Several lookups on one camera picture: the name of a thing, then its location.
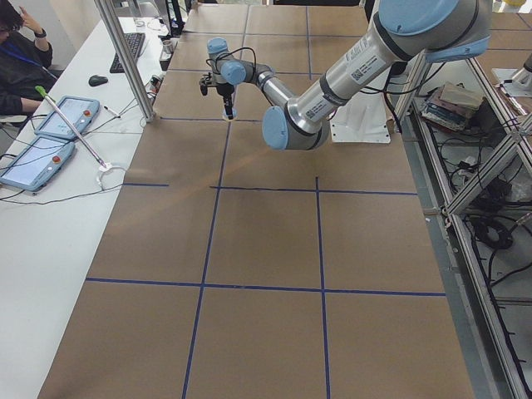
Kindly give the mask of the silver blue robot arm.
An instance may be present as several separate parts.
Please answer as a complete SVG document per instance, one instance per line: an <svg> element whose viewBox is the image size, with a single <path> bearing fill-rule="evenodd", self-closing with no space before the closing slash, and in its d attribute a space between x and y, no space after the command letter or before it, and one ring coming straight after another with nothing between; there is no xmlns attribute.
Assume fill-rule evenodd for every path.
<svg viewBox="0 0 532 399"><path fill-rule="evenodd" d="M490 40L489 1L381 1L367 33L302 95L294 95L270 66L234 58L222 37L207 44L211 71L202 76L203 95L213 87L234 119L232 95L240 83L255 85L271 106L262 120L264 141L275 150L313 150L328 138L328 116L395 62L420 52L429 63L477 57Z"/></svg>

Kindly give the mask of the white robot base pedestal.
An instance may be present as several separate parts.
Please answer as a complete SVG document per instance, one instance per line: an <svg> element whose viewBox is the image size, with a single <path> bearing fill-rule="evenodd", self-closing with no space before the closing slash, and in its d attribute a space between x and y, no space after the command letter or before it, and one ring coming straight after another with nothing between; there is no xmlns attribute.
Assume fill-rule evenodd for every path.
<svg viewBox="0 0 532 399"><path fill-rule="evenodd" d="M357 93L331 119L335 143L389 144L385 102L380 94Z"/></svg>

